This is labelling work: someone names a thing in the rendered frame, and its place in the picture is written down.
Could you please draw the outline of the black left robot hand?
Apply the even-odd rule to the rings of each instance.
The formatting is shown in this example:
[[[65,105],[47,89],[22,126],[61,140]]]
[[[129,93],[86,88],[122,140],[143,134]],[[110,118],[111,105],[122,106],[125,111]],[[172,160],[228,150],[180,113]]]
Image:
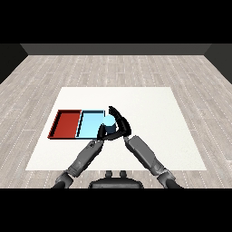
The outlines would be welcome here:
[[[105,126],[102,124],[98,129],[97,140],[105,140],[106,137],[106,130]]]

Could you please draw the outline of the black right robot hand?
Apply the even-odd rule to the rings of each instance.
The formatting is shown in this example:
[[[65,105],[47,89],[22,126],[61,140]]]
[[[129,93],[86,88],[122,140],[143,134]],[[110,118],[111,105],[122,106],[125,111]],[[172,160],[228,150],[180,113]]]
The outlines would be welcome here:
[[[127,137],[131,135],[131,126],[128,121],[112,106],[109,107],[109,114],[114,117],[118,125],[118,130],[113,134],[105,137],[106,140],[116,140],[119,137]]]

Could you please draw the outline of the small blue can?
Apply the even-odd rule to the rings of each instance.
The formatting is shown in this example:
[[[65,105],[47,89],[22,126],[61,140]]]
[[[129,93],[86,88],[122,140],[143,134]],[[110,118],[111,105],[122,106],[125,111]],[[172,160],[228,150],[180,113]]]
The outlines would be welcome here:
[[[116,120],[110,114],[106,115],[102,121],[105,130],[108,134],[113,134],[116,131]]]

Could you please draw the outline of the light blue shallow open box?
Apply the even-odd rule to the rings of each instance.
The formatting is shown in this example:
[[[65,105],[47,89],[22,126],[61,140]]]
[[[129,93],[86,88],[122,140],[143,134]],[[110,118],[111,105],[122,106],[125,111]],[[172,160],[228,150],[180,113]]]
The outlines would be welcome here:
[[[83,110],[76,129],[77,140],[96,140],[105,110]]]

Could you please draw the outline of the red shallow open box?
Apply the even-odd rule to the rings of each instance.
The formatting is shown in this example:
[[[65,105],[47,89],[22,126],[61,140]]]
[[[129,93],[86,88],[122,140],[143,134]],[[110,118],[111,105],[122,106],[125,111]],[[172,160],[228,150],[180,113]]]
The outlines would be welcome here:
[[[50,140],[74,140],[81,110],[59,110],[49,131]]]

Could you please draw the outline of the dark grey robot body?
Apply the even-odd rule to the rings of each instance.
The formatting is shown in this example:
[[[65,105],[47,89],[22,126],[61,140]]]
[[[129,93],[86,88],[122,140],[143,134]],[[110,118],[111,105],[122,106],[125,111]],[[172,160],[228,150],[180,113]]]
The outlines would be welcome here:
[[[120,171],[118,178],[114,178],[112,171],[107,170],[104,178],[90,183],[89,189],[143,189],[143,185],[140,181],[129,179],[125,170]]]

